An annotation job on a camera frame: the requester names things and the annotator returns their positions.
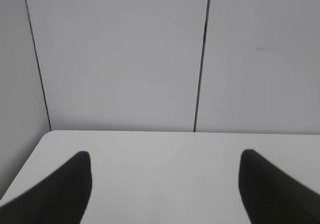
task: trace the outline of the tabletop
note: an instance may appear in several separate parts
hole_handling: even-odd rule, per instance
[[[82,224],[250,224],[238,188],[245,149],[320,193],[320,135],[59,130],[40,140],[0,205],[87,151]]]

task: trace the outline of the white wall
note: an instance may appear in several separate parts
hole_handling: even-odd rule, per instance
[[[25,0],[0,0],[0,197],[48,131]]]
[[[197,131],[320,134],[320,0],[211,0]]]
[[[193,130],[207,0],[27,1],[54,130]]]

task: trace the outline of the black rubber pad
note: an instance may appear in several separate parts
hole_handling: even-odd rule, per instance
[[[2,206],[0,224],[79,224],[91,190],[90,156],[80,151],[50,176]]]
[[[242,153],[238,181],[252,224],[320,223],[320,196],[256,151]]]

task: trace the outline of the white surface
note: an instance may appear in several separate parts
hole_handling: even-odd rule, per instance
[[[0,0],[0,198],[48,131],[25,0]]]
[[[238,190],[242,151],[256,150],[320,193],[319,143],[320,135],[53,131],[0,204],[88,151],[93,187],[82,224],[249,224]]]
[[[320,0],[211,0],[198,132],[320,134]]]
[[[207,0],[28,0],[54,130],[191,131]]]

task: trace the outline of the panel seam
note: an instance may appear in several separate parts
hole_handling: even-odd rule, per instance
[[[24,2],[25,2],[26,12],[27,12],[27,14],[28,14],[29,27],[30,27],[30,31],[31,31],[33,48],[34,48],[34,53],[35,53],[35,59],[36,59],[36,63],[37,63],[37,67],[38,67],[38,72],[39,72],[39,77],[40,77],[40,82],[41,82],[41,88],[42,88],[42,94],[43,94],[43,99],[44,99],[44,104],[45,104],[46,115],[47,115],[47,118],[48,118],[48,123],[49,123],[50,131],[52,131],[52,126],[51,126],[51,121],[50,121],[50,116],[49,116],[49,111],[48,111],[48,105],[47,105],[47,99],[46,99],[46,93],[45,93],[43,78],[42,78],[42,75],[41,75],[41,69],[40,69],[39,59],[38,59],[38,54],[37,54],[37,49],[36,49],[35,36],[34,36],[34,31],[33,31],[32,25],[31,25],[31,19],[30,19],[30,12],[29,12],[29,7],[28,7],[28,2],[27,2],[27,0],[24,0]]]
[[[198,81],[198,89],[197,89],[196,105],[195,105],[195,114],[194,114],[194,125],[193,125],[193,132],[194,133],[197,131],[199,101],[200,101],[200,92],[201,92],[201,83],[202,83],[202,73],[203,73],[203,68],[204,68],[204,56],[205,56],[205,49],[206,49],[210,3],[211,3],[211,0],[207,0],[206,12],[205,12],[204,32],[203,32],[203,42],[202,42],[202,52],[201,52],[201,61],[200,61],[200,71],[199,71],[199,81]]]

